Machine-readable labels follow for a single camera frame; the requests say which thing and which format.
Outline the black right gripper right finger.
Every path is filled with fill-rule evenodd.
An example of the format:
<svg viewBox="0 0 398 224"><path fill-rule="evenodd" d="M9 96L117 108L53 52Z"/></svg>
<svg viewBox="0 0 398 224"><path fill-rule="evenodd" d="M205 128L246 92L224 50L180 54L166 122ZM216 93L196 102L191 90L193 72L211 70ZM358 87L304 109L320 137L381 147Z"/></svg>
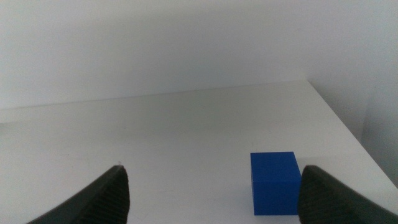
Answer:
<svg viewBox="0 0 398 224"><path fill-rule="evenodd" d="M298 196L301 223L397 223L397 215L354 191L323 169L305 166Z"/></svg>

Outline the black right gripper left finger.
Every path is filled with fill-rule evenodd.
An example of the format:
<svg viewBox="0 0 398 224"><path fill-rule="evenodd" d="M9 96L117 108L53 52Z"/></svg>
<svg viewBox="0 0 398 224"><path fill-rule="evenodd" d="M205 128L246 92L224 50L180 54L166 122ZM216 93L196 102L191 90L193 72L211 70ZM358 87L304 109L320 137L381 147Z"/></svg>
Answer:
<svg viewBox="0 0 398 224"><path fill-rule="evenodd" d="M127 172L117 165L31 223L126 223L129 208Z"/></svg>

